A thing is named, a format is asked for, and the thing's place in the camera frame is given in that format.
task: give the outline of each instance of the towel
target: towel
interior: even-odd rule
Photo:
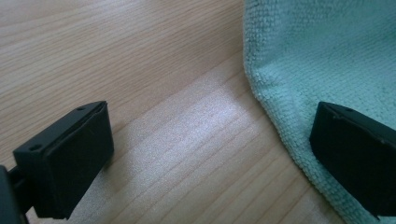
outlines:
[[[319,101],[396,129],[396,1],[246,0],[251,89],[295,163],[347,223],[396,223],[367,212],[309,144]]]

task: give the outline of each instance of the black block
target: black block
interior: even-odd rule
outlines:
[[[396,215],[396,132],[363,114],[320,102],[312,150],[374,216]]]
[[[73,110],[14,150],[37,215],[69,218],[113,151],[106,102]]]

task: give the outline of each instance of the mint green fabric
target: mint green fabric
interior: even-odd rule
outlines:
[[[246,0],[245,70],[296,164],[347,223],[371,216],[316,160],[319,101],[396,129],[396,1]]]

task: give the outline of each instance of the light brown wooden surface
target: light brown wooden surface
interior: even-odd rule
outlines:
[[[291,161],[242,63],[241,0],[0,3],[0,163],[107,100],[115,155],[68,220],[342,223]]]

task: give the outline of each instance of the screw hole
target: screw hole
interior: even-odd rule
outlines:
[[[36,150],[40,149],[41,147],[42,147],[41,145],[37,144],[37,145],[34,145],[32,147],[29,147],[29,150],[30,151],[36,151]]]

